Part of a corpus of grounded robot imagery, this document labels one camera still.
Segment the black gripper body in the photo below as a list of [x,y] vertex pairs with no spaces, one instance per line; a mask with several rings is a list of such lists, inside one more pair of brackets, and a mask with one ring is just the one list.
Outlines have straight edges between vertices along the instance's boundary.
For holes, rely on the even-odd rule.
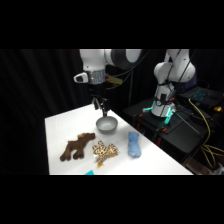
[[105,97],[106,87],[104,83],[97,84],[97,85],[89,84],[88,87],[89,87],[90,95],[92,98],[101,99]]

